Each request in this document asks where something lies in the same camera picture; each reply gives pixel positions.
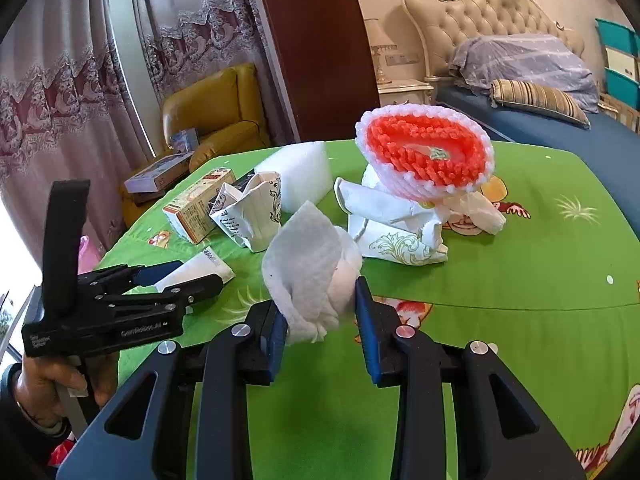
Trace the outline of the person's left hand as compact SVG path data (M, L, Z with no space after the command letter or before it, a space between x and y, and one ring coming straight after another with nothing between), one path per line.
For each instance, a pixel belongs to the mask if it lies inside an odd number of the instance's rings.
M100 408L107 404L118 385L119 353L94 356L87 360L94 400ZM29 358L11 379L14 399L37 426L54 428L66 416L58 397L57 385L84 390L87 381L67 358Z

